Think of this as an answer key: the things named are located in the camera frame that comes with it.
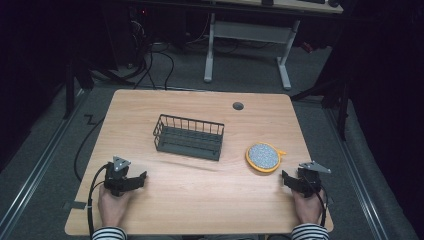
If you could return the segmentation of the round yellow scrubbing pad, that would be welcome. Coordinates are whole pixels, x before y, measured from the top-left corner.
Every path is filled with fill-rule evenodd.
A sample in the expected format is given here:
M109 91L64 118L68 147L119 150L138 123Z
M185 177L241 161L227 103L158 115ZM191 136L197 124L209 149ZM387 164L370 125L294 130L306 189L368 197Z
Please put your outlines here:
M261 173L272 173L278 169L285 155L285 151L269 143L257 142L246 150L245 159L252 169Z

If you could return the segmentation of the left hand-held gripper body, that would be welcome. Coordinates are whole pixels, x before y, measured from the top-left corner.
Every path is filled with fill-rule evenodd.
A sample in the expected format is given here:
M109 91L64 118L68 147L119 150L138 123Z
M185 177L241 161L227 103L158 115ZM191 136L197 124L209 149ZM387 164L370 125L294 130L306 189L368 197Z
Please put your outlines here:
M113 196L120 197L124 189L124 182L131 162L119 156L114 156L112 162L107 163L104 186Z

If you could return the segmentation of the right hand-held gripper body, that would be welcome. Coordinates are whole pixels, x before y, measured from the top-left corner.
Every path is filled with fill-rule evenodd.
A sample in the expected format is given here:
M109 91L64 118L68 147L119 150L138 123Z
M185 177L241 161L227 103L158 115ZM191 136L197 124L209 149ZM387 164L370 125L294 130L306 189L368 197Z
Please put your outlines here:
M297 170L298 178L301 181L301 189L299 192L302 193L305 198L309 198L321 191L322 184L320 173L331 174L332 171L316 161L299 164Z

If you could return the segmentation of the white-legged desk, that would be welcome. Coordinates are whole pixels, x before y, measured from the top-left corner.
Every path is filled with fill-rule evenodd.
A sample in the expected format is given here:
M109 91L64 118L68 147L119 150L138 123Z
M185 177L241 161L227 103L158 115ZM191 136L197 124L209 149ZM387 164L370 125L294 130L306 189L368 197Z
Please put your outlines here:
M234 6L264 7L270 10L285 10L290 13L317 13L325 16L340 15L344 9L337 0L211 0L211 5L232 4ZM276 58L281 82L285 90L291 89L286 61L295 40L300 18L296 17L290 26L267 26L259 23L242 23L230 20L217 20L215 14L210 14L208 52L206 55L204 81L213 79L214 40L216 38L247 40L263 43L283 44L282 55Z

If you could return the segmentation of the grey tape strip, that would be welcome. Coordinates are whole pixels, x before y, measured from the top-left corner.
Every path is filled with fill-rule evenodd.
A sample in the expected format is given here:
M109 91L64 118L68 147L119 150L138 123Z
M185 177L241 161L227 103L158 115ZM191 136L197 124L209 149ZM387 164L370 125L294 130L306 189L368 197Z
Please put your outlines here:
M86 203L79 202L79 201L66 201L62 206L64 210L71 210L71 209L84 210L85 207L86 207Z

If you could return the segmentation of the black metal stand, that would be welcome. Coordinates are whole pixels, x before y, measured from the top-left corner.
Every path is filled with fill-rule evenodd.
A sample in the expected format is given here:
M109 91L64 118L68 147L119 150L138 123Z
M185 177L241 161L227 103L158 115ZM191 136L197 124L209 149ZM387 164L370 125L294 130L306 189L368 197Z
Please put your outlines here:
M337 108L338 117L336 119L336 131L339 137L345 141L345 124L348 117L348 100L349 100L350 81L349 80L332 80L309 88L301 93L291 96L292 101L299 101L308 96L322 95L321 106L324 109Z
M66 105L64 118L68 119L75 106L75 82L84 90L91 90L94 81L90 73L90 62L83 58L72 58L66 65Z

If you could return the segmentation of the person's left hand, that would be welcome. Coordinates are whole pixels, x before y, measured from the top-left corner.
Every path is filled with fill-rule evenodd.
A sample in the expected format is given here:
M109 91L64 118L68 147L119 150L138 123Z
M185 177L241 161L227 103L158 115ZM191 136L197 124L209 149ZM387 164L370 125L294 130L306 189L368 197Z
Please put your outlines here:
M108 189L99 189L98 209L103 227L119 227L131 199L131 193L114 196Z

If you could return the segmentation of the black wire basket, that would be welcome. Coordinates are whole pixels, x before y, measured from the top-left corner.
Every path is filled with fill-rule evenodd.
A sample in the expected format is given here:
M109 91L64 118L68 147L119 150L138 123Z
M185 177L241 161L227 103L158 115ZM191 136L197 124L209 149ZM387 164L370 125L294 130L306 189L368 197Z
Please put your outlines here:
M161 114L153 130L157 151L218 161L223 123Z

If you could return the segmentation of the dark computer tower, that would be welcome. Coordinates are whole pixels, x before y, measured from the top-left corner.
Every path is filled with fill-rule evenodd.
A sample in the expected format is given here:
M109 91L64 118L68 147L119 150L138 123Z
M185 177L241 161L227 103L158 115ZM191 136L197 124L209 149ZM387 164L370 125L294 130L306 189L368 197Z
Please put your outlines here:
M115 65L128 69L134 68L136 65L136 44L128 7L119 3L105 3L102 5L102 11Z

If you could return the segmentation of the grey floor rail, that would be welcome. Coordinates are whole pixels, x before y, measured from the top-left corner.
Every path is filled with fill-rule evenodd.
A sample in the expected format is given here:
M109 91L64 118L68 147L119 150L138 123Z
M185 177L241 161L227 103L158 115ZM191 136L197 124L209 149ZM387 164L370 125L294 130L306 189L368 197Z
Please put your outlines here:
M75 108L64 118L65 94L60 93L18 149L12 162L0 173L0 240L9 235L31 200L76 112L90 92L78 90Z
M371 196L367 191L364 181L360 176L351 151L349 150L347 143L340 137L340 134L337 129L337 120L334 112L332 110L324 110L324 114L331 126L332 132L335 135L338 145L342 151L343 159L347 169L347 175L351 181L351 184L353 186L365 219L372 232L374 240L389 240L384 224L382 223L380 216L376 210L374 201L371 199Z

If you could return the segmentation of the person's right hand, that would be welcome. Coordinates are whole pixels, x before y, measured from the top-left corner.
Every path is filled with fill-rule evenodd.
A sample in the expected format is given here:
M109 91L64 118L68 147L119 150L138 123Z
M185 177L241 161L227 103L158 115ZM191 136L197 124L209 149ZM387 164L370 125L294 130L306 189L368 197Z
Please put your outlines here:
M324 199L324 192L320 191L318 196L304 198L299 192L292 191L295 210L301 224L319 224L323 207L321 201Z

